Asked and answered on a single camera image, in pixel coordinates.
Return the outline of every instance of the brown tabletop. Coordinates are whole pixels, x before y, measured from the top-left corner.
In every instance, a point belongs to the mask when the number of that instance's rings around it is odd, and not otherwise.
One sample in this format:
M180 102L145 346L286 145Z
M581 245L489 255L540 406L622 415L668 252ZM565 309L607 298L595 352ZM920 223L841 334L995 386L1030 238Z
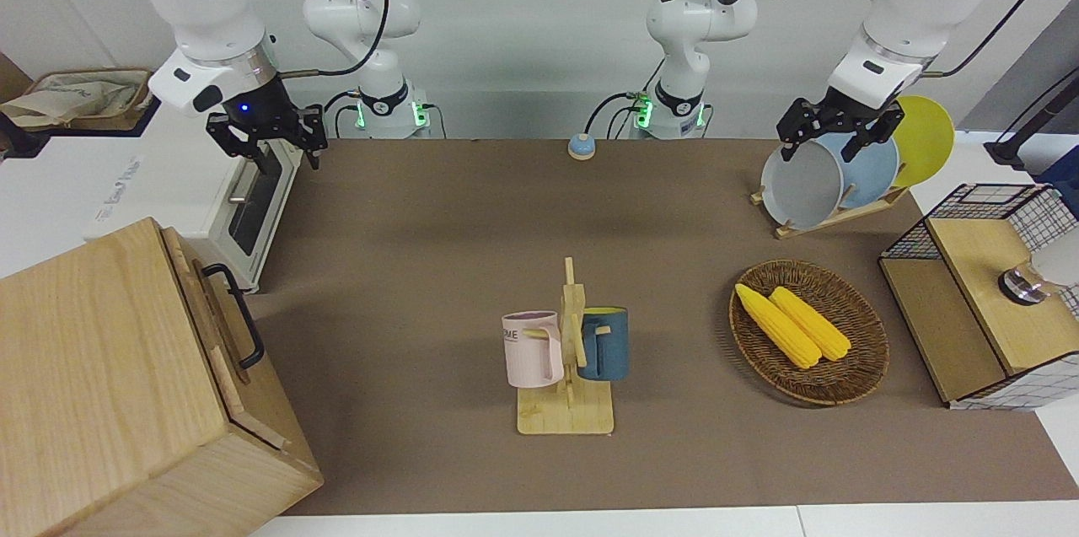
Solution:
M326 485L296 514L1079 497L1034 414L947 411L876 257L892 210L790 240L748 202L771 141L336 141L288 199L250 299ZM522 437L501 315L557 309L562 257L589 303L629 307L632 372L610 437ZM809 410L734 352L737 276L787 257L883 318L875 394Z

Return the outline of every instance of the blue mug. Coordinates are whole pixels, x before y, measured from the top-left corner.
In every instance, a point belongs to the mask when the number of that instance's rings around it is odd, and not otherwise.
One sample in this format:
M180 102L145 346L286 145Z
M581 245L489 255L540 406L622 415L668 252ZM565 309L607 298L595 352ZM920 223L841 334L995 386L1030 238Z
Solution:
M629 375L629 313L625 307L585 307L581 328L588 366L582 378L617 382Z

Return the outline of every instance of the white bag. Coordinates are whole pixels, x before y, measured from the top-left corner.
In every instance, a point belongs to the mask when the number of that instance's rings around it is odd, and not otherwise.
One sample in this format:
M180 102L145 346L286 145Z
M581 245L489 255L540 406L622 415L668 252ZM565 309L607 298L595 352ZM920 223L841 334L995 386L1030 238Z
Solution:
M123 114L135 98L142 74L131 71L56 73L35 92L0 106L22 127L63 126L77 118Z

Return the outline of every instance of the label on oven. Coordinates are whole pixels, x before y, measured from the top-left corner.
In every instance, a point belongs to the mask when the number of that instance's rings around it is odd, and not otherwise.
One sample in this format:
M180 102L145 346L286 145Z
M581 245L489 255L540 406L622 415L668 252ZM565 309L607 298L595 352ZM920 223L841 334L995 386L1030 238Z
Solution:
M109 218L112 218L112 211L115 210L117 204L124 198L124 194L127 192L127 187L129 187L132 180L135 179L135 175L138 175L139 168L142 168L142 161L146 156L131 156L127 161L124 171L117 179L115 183L112 183L112 192L109 194L108 198L101 203L101 206L97 209L97 215L94 215L94 222L105 222Z

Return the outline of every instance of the oven door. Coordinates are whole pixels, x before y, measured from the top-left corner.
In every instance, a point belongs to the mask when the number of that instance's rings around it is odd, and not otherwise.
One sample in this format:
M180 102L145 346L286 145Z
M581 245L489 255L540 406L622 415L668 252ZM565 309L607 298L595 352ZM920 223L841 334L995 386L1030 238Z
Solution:
M215 223L220 253L236 268L244 288L258 288L270 242L277 229L296 164L279 141L262 144L262 168L247 161L236 176Z

